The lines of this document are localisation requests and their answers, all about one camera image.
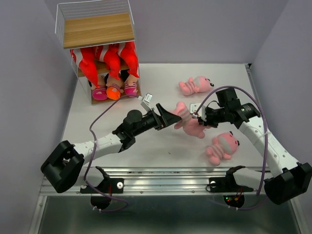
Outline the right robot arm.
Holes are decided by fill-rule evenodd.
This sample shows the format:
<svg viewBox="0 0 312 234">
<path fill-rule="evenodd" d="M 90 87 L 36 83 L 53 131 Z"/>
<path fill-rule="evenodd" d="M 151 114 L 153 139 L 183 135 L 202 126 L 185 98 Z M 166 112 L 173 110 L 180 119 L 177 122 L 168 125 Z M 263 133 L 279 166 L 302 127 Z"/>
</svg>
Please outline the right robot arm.
<svg viewBox="0 0 312 234">
<path fill-rule="evenodd" d="M 280 205 L 305 193 L 312 178 L 309 163 L 300 163 L 289 154 L 268 129 L 268 124 L 260 105 L 241 104 L 236 95 L 236 86 L 221 86 L 213 91 L 217 96 L 218 109 L 199 104 L 193 117 L 203 126 L 218 127 L 220 123 L 233 124 L 245 135 L 263 156 L 260 172 L 245 166 L 230 168 L 224 177 L 209 181 L 207 189 L 211 193 L 236 192 L 239 188 L 254 189 L 257 194 L 263 190 L 268 199 Z"/>
</svg>

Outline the red whale plush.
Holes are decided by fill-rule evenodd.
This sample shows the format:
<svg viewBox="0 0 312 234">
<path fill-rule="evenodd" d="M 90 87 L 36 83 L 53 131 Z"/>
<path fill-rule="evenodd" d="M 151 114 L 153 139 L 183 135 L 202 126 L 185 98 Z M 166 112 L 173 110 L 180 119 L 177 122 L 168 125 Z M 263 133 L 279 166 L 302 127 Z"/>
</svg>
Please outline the red whale plush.
<svg viewBox="0 0 312 234">
<path fill-rule="evenodd" d="M 138 75 L 138 58 L 136 54 L 135 42 L 123 42 L 116 43 L 115 47 L 117 48 L 117 54 L 123 61 L 127 64 L 129 71 L 128 73 L 136 78 L 139 78 Z"/>
</svg>

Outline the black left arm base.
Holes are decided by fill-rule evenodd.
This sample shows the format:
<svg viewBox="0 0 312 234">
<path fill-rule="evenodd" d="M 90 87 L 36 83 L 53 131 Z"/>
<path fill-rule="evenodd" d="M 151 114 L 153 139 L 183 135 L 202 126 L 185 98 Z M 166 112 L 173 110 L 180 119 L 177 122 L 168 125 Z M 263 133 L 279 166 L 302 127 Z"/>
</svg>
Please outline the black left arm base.
<svg viewBox="0 0 312 234">
<path fill-rule="evenodd" d="M 110 178 L 110 176 L 99 166 L 91 168 L 90 171 L 95 172 L 93 176 L 87 176 L 96 181 L 97 186 L 90 184 L 82 185 L 80 187 L 80 193 L 90 194 L 90 203 L 93 210 L 100 213 L 108 213 L 121 211 L 128 207 L 129 203 L 121 198 L 116 198 L 113 193 L 121 194 L 124 188 L 123 178 Z M 111 209 L 109 208 L 113 202 L 124 203 L 124 205 Z"/>
</svg>

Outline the boy doll orange pants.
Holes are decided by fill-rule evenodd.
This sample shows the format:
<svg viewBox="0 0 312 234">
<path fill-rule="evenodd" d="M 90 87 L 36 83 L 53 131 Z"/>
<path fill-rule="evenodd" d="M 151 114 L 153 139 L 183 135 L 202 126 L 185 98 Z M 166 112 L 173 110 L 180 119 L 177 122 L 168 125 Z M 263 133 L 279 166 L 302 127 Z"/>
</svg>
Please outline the boy doll orange pants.
<svg viewBox="0 0 312 234">
<path fill-rule="evenodd" d="M 123 86 L 123 80 L 115 79 L 111 75 L 107 74 L 105 76 L 105 84 L 106 84 L 106 95 L 109 99 L 117 100 L 120 98 Z"/>
</svg>

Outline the large pink striped pig plush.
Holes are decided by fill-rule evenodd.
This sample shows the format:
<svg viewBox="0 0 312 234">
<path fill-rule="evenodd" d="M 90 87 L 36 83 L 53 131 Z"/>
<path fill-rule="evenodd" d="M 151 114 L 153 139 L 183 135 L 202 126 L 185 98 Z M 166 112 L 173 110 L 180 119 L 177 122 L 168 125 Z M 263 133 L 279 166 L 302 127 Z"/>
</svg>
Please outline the large pink striped pig plush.
<svg viewBox="0 0 312 234">
<path fill-rule="evenodd" d="M 198 123 L 198 120 L 193 118 L 190 111 L 184 102 L 179 101 L 176 104 L 176 108 L 171 111 L 172 114 L 181 117 L 181 120 L 174 125 L 174 129 L 182 128 L 183 131 L 193 137 L 203 139 L 205 137 L 204 127 Z"/>
</svg>

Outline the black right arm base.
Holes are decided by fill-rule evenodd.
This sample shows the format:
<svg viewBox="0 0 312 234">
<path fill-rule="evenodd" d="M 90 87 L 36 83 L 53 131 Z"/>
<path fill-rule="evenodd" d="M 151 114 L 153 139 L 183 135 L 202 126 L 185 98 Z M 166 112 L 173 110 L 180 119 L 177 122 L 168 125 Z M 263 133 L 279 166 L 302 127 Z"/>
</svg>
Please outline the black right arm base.
<svg viewBox="0 0 312 234">
<path fill-rule="evenodd" d="M 253 188 L 238 185 L 234 180 L 234 173 L 245 169 L 245 166 L 231 167 L 224 177 L 213 177 L 206 185 L 206 191 L 210 193 L 226 193 L 223 196 L 225 204 L 229 208 L 239 209 L 244 205 L 244 192 L 253 192 Z"/>
</svg>

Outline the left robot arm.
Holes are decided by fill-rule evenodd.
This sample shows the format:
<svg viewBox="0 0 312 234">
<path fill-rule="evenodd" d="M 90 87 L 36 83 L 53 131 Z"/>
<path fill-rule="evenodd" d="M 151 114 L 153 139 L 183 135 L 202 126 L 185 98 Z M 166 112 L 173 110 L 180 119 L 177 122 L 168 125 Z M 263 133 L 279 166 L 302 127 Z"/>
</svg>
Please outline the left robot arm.
<svg viewBox="0 0 312 234">
<path fill-rule="evenodd" d="M 117 154 L 135 144 L 135 137 L 154 128 L 164 129 L 179 121 L 181 117 L 156 104 L 158 113 L 153 109 L 142 114 L 131 110 L 123 122 L 108 135 L 93 140 L 71 144 L 60 142 L 41 165 L 41 172 L 57 193 L 63 193 L 75 185 L 87 185 L 97 192 L 108 188 L 107 174 L 98 167 L 92 167 L 92 161 L 109 154 Z"/>
</svg>

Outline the red plush corner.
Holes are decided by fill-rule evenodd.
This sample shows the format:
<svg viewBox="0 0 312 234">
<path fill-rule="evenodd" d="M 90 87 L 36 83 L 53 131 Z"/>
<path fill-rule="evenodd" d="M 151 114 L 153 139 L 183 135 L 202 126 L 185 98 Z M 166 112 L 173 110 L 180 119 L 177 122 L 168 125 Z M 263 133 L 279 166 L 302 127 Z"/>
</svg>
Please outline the red plush corner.
<svg viewBox="0 0 312 234">
<path fill-rule="evenodd" d="M 98 72 L 95 64 L 95 54 L 92 47 L 70 50 L 71 57 L 84 76 L 98 88 Z"/>
</svg>

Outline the red shark plush mouth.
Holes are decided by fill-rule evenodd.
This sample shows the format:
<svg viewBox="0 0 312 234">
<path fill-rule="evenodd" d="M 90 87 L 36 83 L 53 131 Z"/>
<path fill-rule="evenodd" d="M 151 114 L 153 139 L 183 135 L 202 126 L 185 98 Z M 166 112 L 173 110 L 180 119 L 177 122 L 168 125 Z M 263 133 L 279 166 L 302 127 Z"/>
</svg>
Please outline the red shark plush mouth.
<svg viewBox="0 0 312 234">
<path fill-rule="evenodd" d="M 104 62 L 109 71 L 109 75 L 115 79 L 120 79 L 120 58 L 114 44 L 98 45 L 93 47 L 95 59 Z"/>
</svg>

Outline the boy doll magenta striped shirt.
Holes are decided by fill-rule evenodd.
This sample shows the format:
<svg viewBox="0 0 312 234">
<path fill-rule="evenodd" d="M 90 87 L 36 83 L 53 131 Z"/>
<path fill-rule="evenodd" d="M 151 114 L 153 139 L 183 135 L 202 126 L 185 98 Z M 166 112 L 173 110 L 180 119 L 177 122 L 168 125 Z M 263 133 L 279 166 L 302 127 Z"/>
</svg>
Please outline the boy doll magenta striped shirt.
<svg viewBox="0 0 312 234">
<path fill-rule="evenodd" d="M 129 74 L 128 70 L 121 70 L 120 74 L 124 81 L 124 93 L 126 95 L 136 95 L 138 78 Z"/>
</svg>

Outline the boy doll magenta pants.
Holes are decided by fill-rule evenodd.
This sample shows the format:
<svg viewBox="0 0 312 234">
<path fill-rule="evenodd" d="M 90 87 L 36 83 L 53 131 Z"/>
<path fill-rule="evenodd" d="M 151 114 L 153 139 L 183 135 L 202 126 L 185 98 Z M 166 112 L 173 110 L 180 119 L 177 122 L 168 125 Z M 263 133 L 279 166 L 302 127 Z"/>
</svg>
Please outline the boy doll magenta pants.
<svg viewBox="0 0 312 234">
<path fill-rule="evenodd" d="M 104 101 L 106 100 L 107 94 L 106 94 L 106 83 L 103 75 L 98 75 L 98 86 L 96 87 L 93 83 L 88 81 L 89 86 L 91 87 L 92 90 L 92 97 L 93 99 L 97 101 Z"/>
</svg>

